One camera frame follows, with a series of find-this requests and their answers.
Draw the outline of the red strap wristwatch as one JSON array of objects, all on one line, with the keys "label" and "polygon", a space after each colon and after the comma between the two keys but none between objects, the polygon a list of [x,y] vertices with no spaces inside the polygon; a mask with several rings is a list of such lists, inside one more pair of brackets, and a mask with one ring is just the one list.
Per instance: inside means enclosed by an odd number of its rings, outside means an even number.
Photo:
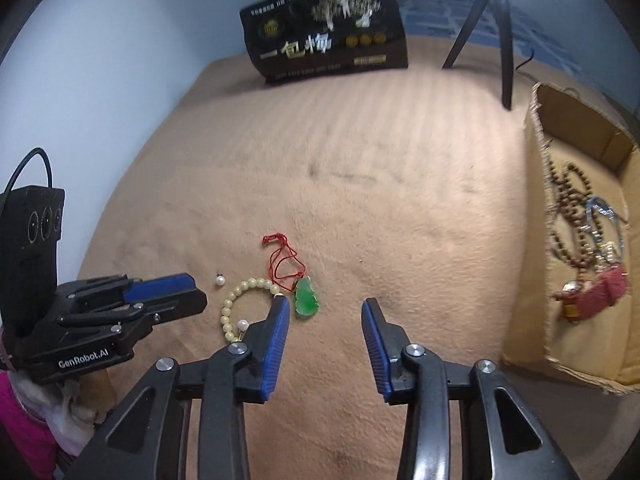
[{"label": "red strap wristwatch", "polygon": [[628,289],[628,272],[623,263],[608,266],[590,282],[567,282],[563,289],[552,295],[559,301],[562,317],[578,323],[594,318],[603,310],[613,307]]}]

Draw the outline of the brown cardboard box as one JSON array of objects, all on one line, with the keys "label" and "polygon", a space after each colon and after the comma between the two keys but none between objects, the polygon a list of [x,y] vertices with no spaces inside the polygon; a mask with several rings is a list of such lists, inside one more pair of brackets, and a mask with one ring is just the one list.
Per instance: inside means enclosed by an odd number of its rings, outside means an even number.
[{"label": "brown cardboard box", "polygon": [[[639,390],[639,145],[577,92],[535,84],[525,117],[526,230],[503,359],[616,394]],[[594,318],[552,295],[623,263],[626,294]]]}]

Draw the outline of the black gold snack bag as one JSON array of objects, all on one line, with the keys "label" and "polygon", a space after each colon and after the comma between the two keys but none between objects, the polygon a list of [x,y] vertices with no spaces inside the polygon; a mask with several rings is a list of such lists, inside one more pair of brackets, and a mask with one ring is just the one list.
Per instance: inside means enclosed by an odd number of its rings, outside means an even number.
[{"label": "black gold snack bag", "polygon": [[398,0],[264,0],[240,20],[268,84],[409,65]]}]

